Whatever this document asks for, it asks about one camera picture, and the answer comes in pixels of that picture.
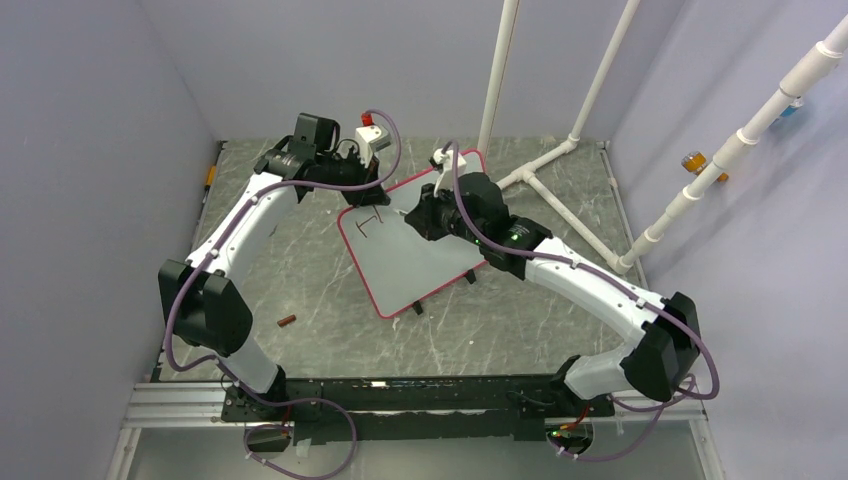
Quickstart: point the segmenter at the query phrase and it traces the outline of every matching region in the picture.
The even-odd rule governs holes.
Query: pvc pipe
[[[506,60],[509,57],[509,46],[512,43],[512,33],[515,30],[515,17],[518,14],[520,0],[504,0],[501,12],[501,23],[498,27],[498,39],[495,42],[495,57],[492,60],[492,71],[489,73],[489,88],[486,90],[486,105],[483,107],[483,123],[480,125],[480,137],[477,139],[477,150],[486,156],[489,151],[489,140],[492,137],[492,126],[495,124],[495,112],[498,109],[498,99],[501,95]]]
[[[574,128],[571,129],[569,137],[575,140],[580,139],[580,133],[583,131],[583,126],[589,118],[589,112],[592,111],[592,106],[595,105],[595,100],[598,98],[598,93],[604,85],[604,80],[607,78],[612,61],[615,60],[615,55],[618,53],[618,48],[621,46],[621,41],[624,39],[624,34],[627,33],[627,28],[630,27],[630,22],[636,14],[636,7],[639,6],[640,0],[627,0],[624,6],[624,11],[621,12],[621,17],[618,19],[618,25],[615,26],[615,31],[612,34],[607,50],[604,52],[604,57],[601,59],[601,65],[598,71],[595,72],[595,78],[592,80],[592,86],[589,87],[589,93],[586,94],[586,99],[583,100],[583,106],[580,108],[580,113],[577,115],[577,121],[574,122]]]
[[[686,213],[703,197],[707,187],[724,172],[733,168],[754,148],[760,135],[786,109],[796,97],[800,97],[827,75],[842,59],[848,49],[848,16],[824,41],[818,42],[780,81],[780,88],[754,114],[744,127],[737,130],[724,142],[713,156],[713,161],[689,185],[672,200],[662,216],[645,229],[633,242],[630,251],[622,255],[613,266],[617,273],[629,270],[637,258],[650,252],[659,243],[674,220]]]
[[[571,225],[572,228],[574,228],[574,231],[576,231],[581,237],[583,237],[583,240],[586,240],[586,243],[588,243],[599,254],[601,254],[601,257],[603,257],[604,261],[607,262],[607,265],[612,267],[616,264],[616,262],[618,261],[618,255],[616,255],[615,252],[607,248],[604,242],[602,242],[601,239],[597,237],[597,235],[592,233],[592,231],[589,230],[589,228],[583,222],[581,222],[580,219],[577,218],[577,216],[571,212],[571,210],[568,209],[568,207],[566,207],[565,205],[563,205],[562,202],[559,201],[556,195],[554,195],[550,190],[548,190],[548,188],[545,187],[545,185],[542,184],[542,182],[540,182],[538,178],[536,178],[536,175],[534,175],[532,172],[527,171],[524,174],[524,181],[527,182],[528,185],[533,187],[533,190],[536,190],[536,192],[538,192],[539,195],[541,195],[542,198],[544,198],[545,201],[548,202],[548,204],[550,204],[550,206],[553,207],[554,210],[556,210],[557,213],[559,213],[562,218],[564,218],[565,221],[568,222],[569,225]]]
[[[568,140],[560,143],[559,146],[557,146],[553,150],[542,155],[541,157],[537,158],[536,160],[525,163],[524,165],[522,165],[522,166],[516,168],[515,170],[513,170],[512,172],[510,172],[509,175],[498,180],[498,187],[500,187],[500,189],[503,190],[504,188],[512,185],[513,183],[523,180],[525,173],[535,173],[536,170],[538,170],[542,166],[551,163],[552,161],[554,161],[555,159],[565,155],[566,153],[569,153],[570,151],[574,150],[576,147],[577,147],[577,142],[572,140],[569,137]]]

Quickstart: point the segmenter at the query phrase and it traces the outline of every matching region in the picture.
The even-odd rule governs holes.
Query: wall
[[[0,7],[3,478],[103,478],[214,139],[130,0]]]
[[[714,152],[846,13],[823,0],[684,7],[612,141],[635,233],[691,181],[680,158]],[[644,258],[653,288],[698,302],[722,378],[707,411],[730,479],[848,476],[848,66],[806,100]]]
[[[369,107],[402,134],[480,131],[500,1],[141,3],[220,138],[282,136],[301,111],[352,133]],[[495,135],[571,129],[624,3],[521,3]],[[586,136],[610,138],[682,4],[643,2]]]

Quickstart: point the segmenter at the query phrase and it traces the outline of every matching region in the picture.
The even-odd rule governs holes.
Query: gray marble surface
[[[554,138],[496,138],[488,173],[500,179],[520,164],[554,148]],[[257,156],[275,140],[226,142],[210,192],[200,239],[233,207]],[[394,184],[428,167],[445,139],[403,142]],[[475,146],[460,139],[461,148]],[[392,158],[390,150],[381,154]],[[599,148],[591,140],[538,172],[538,177],[612,250],[627,240]],[[600,256],[532,189],[509,187],[510,210],[550,228],[574,250],[603,265]],[[620,344],[617,335],[568,299],[484,266],[478,282],[457,282],[424,302],[425,313],[407,310],[394,320],[377,316],[336,227],[346,207],[338,193],[316,191],[280,224],[251,267],[241,290],[253,308],[254,332],[267,354],[291,377],[362,377],[549,373],[574,354],[601,353]],[[627,275],[636,283],[635,269]],[[297,321],[279,328],[289,314]],[[181,362],[199,352],[175,341]],[[163,380],[218,378],[212,365]]]

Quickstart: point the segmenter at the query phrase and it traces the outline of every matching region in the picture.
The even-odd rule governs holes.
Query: small brown object
[[[295,320],[297,320],[297,317],[296,317],[296,316],[294,316],[294,315],[289,315],[288,317],[286,317],[286,318],[284,318],[284,319],[282,319],[282,320],[277,320],[277,326],[278,326],[278,327],[280,327],[280,328],[283,328],[283,327],[285,327],[286,325],[288,325],[288,324],[290,324],[290,323],[294,322]]]

